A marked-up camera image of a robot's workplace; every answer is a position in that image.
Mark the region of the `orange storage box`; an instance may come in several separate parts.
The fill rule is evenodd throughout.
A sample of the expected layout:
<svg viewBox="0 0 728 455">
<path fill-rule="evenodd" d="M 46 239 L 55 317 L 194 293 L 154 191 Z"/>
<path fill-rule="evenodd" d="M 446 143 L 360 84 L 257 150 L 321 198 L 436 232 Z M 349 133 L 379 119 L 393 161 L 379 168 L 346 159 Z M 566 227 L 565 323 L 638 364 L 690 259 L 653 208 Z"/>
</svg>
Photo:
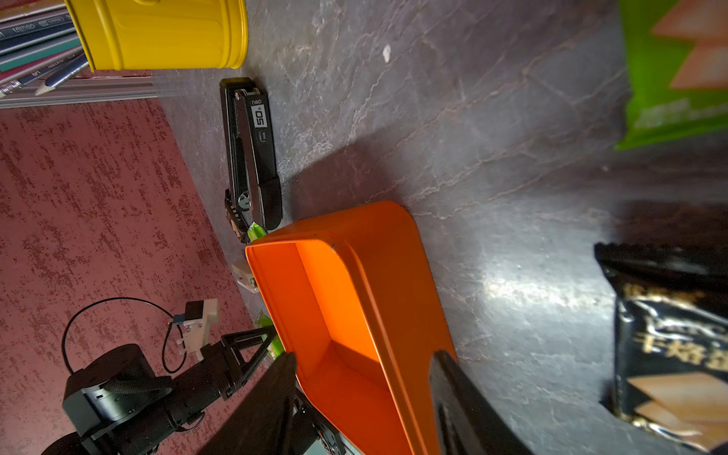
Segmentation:
<svg viewBox="0 0 728 455">
<path fill-rule="evenodd" d="M 312 405 L 364 454 L 438 453 L 428 372 L 453 343 L 409 212 L 382 201 L 301 220 L 246 259 Z"/>
</svg>

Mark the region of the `green cookie packet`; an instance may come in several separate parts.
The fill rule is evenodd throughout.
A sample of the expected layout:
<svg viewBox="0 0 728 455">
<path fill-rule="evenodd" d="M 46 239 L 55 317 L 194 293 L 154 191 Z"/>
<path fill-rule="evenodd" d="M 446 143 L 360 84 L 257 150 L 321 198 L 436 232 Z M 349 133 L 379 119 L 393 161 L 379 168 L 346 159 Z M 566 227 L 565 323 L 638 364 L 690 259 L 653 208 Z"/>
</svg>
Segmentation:
<svg viewBox="0 0 728 455">
<path fill-rule="evenodd" d="M 632 95 L 617 149 L 726 128 L 726 2 L 622 1 L 619 9 Z"/>
<path fill-rule="evenodd" d="M 246 238 L 248 238 L 248 241 L 250 243 L 255 242 L 256 240 L 262 239 L 267 236 L 267 231 L 258 225 L 257 223 L 251 223 L 248 229 L 246 230 Z"/>
</svg>

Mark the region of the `white object under left arm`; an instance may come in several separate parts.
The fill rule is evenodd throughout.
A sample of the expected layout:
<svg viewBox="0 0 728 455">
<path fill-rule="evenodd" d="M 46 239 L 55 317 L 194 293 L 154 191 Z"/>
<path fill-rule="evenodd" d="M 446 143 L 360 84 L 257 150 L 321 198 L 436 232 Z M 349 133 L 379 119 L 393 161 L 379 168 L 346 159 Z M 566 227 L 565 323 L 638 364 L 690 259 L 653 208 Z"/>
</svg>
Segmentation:
<svg viewBox="0 0 728 455">
<path fill-rule="evenodd" d="M 231 270 L 237 284 L 250 293 L 258 293 L 258 284 L 246 259 L 240 259 L 231 264 Z"/>
</svg>

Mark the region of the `black cookie packet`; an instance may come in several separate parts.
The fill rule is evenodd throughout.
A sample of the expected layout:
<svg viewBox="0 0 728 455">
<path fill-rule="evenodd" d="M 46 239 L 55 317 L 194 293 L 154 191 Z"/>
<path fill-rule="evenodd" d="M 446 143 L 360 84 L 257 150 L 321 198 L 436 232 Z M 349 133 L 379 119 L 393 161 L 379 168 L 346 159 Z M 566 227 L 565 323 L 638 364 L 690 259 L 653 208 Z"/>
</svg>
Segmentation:
<svg viewBox="0 0 728 455">
<path fill-rule="evenodd" d="M 727 249 L 595 245 L 615 293 L 620 420 L 704 454 L 727 451 Z"/>
<path fill-rule="evenodd" d="M 243 208 L 239 203 L 233 199 L 230 190 L 225 191 L 225 208 L 227 220 L 231 224 L 231 228 L 235 233 L 236 237 L 242 244 L 249 244 L 250 238 L 248 236 L 248 230 L 250 224 L 248 223 L 249 208 Z"/>
</svg>

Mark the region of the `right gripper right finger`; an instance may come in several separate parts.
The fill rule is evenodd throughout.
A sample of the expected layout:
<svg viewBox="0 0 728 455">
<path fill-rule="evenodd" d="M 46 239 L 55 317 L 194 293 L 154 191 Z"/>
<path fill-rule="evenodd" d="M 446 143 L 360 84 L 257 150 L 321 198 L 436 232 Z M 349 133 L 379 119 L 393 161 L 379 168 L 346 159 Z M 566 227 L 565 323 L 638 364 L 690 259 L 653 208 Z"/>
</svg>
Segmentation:
<svg viewBox="0 0 728 455">
<path fill-rule="evenodd" d="M 446 351 L 433 354 L 428 379 L 441 453 L 531 453 L 508 428 L 451 354 Z"/>
</svg>

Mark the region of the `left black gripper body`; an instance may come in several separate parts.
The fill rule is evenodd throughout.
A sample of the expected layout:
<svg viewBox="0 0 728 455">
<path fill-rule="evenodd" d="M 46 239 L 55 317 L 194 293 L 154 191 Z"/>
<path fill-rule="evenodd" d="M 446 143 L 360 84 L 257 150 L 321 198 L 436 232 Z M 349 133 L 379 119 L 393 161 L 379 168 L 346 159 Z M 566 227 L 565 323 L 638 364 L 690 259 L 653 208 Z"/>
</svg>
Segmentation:
<svg viewBox="0 0 728 455">
<path fill-rule="evenodd" d="M 204 359 L 173 380 L 172 392 L 136 420 L 139 432 L 176 432 L 217 399 L 242 389 L 262 364 L 277 337 L 274 327 L 225 334 L 202 349 Z"/>
</svg>

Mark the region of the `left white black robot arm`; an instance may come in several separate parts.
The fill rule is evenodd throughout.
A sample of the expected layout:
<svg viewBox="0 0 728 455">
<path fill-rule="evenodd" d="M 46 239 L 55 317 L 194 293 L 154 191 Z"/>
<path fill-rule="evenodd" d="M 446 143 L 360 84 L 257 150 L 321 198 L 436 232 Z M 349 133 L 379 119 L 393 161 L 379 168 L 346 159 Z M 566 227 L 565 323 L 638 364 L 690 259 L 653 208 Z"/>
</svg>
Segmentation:
<svg viewBox="0 0 728 455">
<path fill-rule="evenodd" d="M 118 347 L 66 382 L 63 408 L 75 430 L 47 454 L 153 454 L 245 386 L 277 333 L 272 326 L 227 334 L 177 377 L 158 377 L 136 344 Z"/>
</svg>

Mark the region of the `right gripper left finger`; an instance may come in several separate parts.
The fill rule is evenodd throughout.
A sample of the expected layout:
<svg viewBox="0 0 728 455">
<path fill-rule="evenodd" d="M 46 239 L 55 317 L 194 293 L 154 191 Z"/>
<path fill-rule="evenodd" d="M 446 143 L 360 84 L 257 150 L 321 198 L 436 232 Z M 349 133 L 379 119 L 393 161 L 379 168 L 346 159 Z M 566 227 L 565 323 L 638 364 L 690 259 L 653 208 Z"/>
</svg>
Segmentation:
<svg viewBox="0 0 728 455">
<path fill-rule="evenodd" d="M 297 360 L 279 356 L 201 454 L 287 454 L 293 428 Z"/>
</svg>

